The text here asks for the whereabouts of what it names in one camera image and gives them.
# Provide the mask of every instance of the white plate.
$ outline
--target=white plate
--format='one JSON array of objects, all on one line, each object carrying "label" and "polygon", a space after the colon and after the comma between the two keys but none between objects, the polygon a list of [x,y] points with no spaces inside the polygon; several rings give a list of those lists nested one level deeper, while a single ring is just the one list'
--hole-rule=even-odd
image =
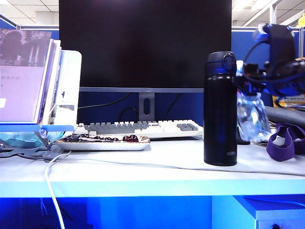
[{"label": "white plate", "polygon": [[64,150],[78,151],[140,151],[150,144],[150,140],[146,137],[140,137],[139,142],[64,142],[55,141],[54,144]]}]

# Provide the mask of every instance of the computer monitor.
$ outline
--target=computer monitor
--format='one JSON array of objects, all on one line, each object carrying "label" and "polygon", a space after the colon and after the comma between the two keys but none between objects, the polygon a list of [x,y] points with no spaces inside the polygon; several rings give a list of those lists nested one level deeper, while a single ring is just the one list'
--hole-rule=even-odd
[{"label": "computer monitor", "polygon": [[60,0],[80,91],[203,92],[208,54],[231,50],[231,0]]}]

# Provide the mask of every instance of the thermos lid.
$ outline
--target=thermos lid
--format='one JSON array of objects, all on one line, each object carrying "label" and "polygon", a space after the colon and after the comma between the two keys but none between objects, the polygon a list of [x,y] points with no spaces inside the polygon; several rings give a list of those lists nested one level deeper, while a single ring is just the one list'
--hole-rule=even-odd
[{"label": "thermos lid", "polygon": [[213,74],[236,75],[236,58],[233,52],[221,51],[209,54],[205,63],[205,76]]}]

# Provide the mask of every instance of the ceiling light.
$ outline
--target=ceiling light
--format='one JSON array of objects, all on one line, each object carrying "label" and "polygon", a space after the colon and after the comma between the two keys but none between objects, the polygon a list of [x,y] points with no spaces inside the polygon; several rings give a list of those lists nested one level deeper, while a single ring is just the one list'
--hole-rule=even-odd
[{"label": "ceiling light", "polygon": [[10,5],[8,0],[0,0],[0,5]]},{"label": "ceiling light", "polygon": [[257,0],[256,3],[252,6],[252,9],[254,10],[260,10],[264,8],[266,5],[268,5],[271,1],[266,0]]},{"label": "ceiling light", "polygon": [[244,8],[250,8],[254,4],[255,0],[239,0],[233,7],[234,10],[242,10]]}]

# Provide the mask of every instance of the cherry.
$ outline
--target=cherry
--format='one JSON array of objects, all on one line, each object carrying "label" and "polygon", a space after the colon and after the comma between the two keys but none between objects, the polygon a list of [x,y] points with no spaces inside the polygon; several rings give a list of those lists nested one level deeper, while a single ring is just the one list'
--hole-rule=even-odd
[{"label": "cherry", "polygon": [[132,142],[139,142],[138,137],[136,135],[130,135],[130,139]]},{"label": "cherry", "polygon": [[124,136],[124,137],[123,137],[123,141],[124,141],[124,142],[131,142],[132,140],[131,140],[130,137]]}]

